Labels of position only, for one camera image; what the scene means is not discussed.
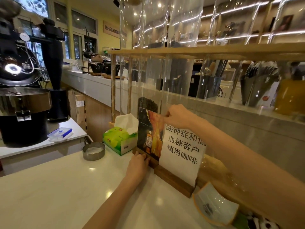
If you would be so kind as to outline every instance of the bottle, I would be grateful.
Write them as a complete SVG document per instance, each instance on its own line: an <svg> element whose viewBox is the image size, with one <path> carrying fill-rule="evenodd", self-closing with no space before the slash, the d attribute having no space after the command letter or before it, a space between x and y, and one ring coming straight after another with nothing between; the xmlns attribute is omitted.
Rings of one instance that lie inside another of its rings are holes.
<svg viewBox="0 0 305 229"><path fill-rule="evenodd" d="M147 137L146 137L146 152L148 154L151 153L152 150L152 143L153 143L153 136L152 136L152 132L148 131Z"/></svg>

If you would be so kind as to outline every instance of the green tissue package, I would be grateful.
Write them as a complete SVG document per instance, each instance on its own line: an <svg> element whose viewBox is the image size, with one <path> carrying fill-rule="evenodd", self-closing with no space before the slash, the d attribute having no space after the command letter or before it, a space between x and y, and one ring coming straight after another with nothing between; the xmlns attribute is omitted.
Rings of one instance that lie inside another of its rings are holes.
<svg viewBox="0 0 305 229"><path fill-rule="evenodd" d="M123 155L137 146L138 133L128 134L121 127L114 127L103 134L103 142L119 155Z"/></svg>

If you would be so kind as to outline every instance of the white tissue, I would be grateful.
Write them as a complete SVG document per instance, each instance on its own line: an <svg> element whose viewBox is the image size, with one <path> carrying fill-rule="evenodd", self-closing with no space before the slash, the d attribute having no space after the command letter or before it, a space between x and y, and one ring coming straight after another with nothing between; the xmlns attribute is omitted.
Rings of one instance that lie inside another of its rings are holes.
<svg viewBox="0 0 305 229"><path fill-rule="evenodd" d="M115 118L114 127L121 127L131 135L138 131L138 123L138 119L130 113L127 115L117 116Z"/></svg>

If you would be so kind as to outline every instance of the yellow container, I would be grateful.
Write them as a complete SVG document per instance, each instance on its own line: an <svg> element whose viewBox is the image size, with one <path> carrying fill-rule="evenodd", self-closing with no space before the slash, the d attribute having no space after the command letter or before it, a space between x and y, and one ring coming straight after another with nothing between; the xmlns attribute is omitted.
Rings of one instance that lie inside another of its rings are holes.
<svg viewBox="0 0 305 229"><path fill-rule="evenodd" d="M274 111L283 115L305 114L305 80L282 80Z"/></svg>

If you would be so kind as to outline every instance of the bottle label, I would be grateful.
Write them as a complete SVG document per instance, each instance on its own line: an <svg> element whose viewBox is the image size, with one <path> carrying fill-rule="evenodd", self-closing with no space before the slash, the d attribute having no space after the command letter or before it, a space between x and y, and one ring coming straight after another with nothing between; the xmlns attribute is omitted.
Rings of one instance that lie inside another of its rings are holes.
<svg viewBox="0 0 305 229"><path fill-rule="evenodd" d="M151 148L152 147L152 142L153 142L153 139L150 136L147 136L147 138L146 138L146 146Z"/></svg>

